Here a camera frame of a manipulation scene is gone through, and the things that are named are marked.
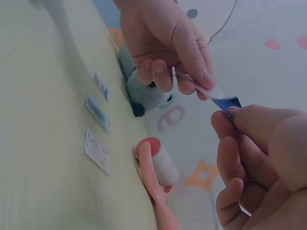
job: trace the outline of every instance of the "hand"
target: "hand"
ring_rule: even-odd
[[[155,82],[163,92],[173,88],[171,68],[188,73],[202,87],[214,86],[213,62],[207,43],[193,22],[173,0],[114,0],[120,25],[142,84]],[[178,77],[183,94],[194,86]],[[201,100],[207,98],[197,91]]]
[[[226,188],[216,201],[226,230],[302,230],[307,226],[307,114],[247,106],[212,116],[217,166]],[[245,208],[251,216],[244,213]]]

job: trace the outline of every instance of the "pink heart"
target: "pink heart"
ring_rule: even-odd
[[[269,49],[281,49],[281,46],[277,43],[276,39],[270,39],[264,43]]]
[[[297,41],[297,44],[300,47],[307,49],[307,36],[300,37]]]

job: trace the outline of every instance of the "orange shape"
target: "orange shape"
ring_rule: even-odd
[[[203,172],[209,173],[206,180],[200,178]],[[209,165],[204,161],[199,161],[195,169],[195,172],[185,181],[186,186],[199,186],[206,191],[210,191],[214,179],[219,175],[219,171],[216,166]]]

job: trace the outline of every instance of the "black nose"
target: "black nose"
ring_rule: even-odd
[[[167,102],[170,102],[173,99],[173,95],[170,95]]]

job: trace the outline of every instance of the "stuffed animal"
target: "stuffed animal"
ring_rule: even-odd
[[[172,100],[172,93],[161,92],[154,82],[149,85],[143,85],[139,82],[135,64],[126,45],[120,48],[118,58],[127,82],[132,111],[136,117],[143,116],[146,112]]]

